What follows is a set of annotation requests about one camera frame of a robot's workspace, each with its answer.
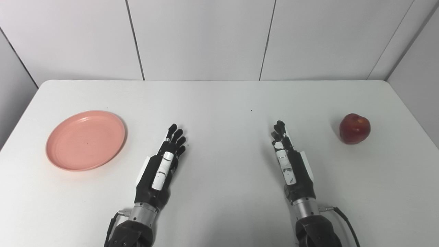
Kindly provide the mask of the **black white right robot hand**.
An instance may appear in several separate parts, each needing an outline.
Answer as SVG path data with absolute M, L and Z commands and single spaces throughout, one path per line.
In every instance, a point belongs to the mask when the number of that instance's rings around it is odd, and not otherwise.
M 297 200 L 315 199 L 314 175 L 304 151 L 295 149 L 285 123 L 278 120 L 274 125 L 273 148 L 285 180 L 284 192 L 290 204 Z

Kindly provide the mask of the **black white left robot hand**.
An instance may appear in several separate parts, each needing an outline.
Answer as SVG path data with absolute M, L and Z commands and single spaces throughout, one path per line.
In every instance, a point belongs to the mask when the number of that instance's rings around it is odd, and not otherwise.
M 186 137 L 174 123 L 168 128 L 165 140 L 156 155 L 149 158 L 136 185 L 135 203 L 149 204 L 162 210 L 169 200 L 169 186 L 177 170 L 180 156 L 185 152 Z

